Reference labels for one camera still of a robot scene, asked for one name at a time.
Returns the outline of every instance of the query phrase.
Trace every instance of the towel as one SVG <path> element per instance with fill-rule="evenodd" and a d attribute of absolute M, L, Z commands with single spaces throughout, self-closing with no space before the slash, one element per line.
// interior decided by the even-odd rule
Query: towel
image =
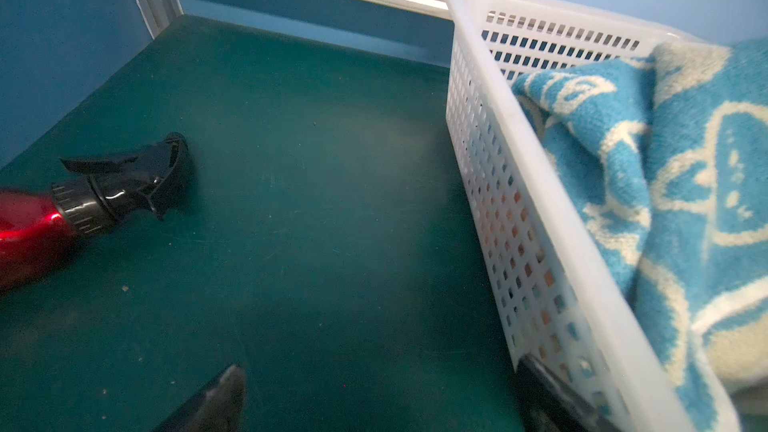
<path fill-rule="evenodd" d="M 512 91 L 694 426 L 739 430 L 730 396 L 768 384 L 768 40 Z"/>

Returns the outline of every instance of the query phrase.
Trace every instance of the green tabletop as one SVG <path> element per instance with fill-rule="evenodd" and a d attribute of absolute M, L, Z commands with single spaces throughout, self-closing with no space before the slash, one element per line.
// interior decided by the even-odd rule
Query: green tabletop
<path fill-rule="evenodd" d="M 60 156 L 171 131 L 197 170 L 165 222 L 0 298 L 0 428 L 149 431 L 238 362 L 245 430 L 521 430 L 447 84 L 179 18 L 0 171 L 42 191 Z"/>

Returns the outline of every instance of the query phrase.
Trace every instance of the towel fold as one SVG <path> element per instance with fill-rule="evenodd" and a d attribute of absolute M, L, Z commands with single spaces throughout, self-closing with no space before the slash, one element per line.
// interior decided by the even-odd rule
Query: towel fold
<path fill-rule="evenodd" d="M 738 430 L 768 378 L 768 40 L 512 90 L 695 427 Z"/>

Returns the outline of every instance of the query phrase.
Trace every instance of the white plastic basket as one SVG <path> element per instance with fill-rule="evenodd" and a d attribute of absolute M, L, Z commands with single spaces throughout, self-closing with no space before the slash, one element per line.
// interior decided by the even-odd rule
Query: white plastic basket
<path fill-rule="evenodd" d="M 523 72 L 695 39 L 558 0 L 448 8 L 446 118 L 514 366 L 533 353 L 626 432 L 693 430 L 510 85 Z"/>

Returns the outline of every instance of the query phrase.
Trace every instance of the basket side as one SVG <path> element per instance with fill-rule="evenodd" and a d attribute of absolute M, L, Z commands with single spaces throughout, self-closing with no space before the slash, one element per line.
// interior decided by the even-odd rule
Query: basket side
<path fill-rule="evenodd" d="M 516 366 L 526 353 L 537 355 L 623 430 L 693 430 L 514 100 L 506 82 L 508 69 L 504 76 L 499 73 L 503 59 L 494 60 L 494 49 L 488 53 L 490 35 L 484 40 L 483 31 L 491 24 L 489 12 L 494 11 L 495 24 L 500 10 L 512 10 L 509 5 L 519 1 L 448 0 L 456 32 L 446 113 L 513 363 Z M 528 8 L 521 28 L 527 34 L 546 34 L 550 23 L 557 31 L 560 22 L 570 20 L 568 14 L 580 17 L 582 37 L 588 24 L 603 28 L 600 20 L 617 20 L 609 14 L 589 22 L 588 13 L 578 6 L 553 16 L 554 5 L 547 0 L 538 11 L 531 0 L 524 2 Z M 517 29 L 523 15 L 514 15 L 512 28 Z M 509 12 L 504 17 L 497 25 L 509 27 Z M 658 29 L 655 36 L 637 35 L 652 30 L 645 24 L 624 26 L 639 27 L 634 33 L 640 43 L 631 51 L 638 55 L 648 52 L 641 45 L 652 47 L 667 36 L 678 36 Z M 565 39 L 576 40 L 575 34 Z M 509 40 L 503 45 L 509 46 Z M 516 74 L 527 71 L 532 60 L 526 66 L 512 65 L 519 66 Z"/>

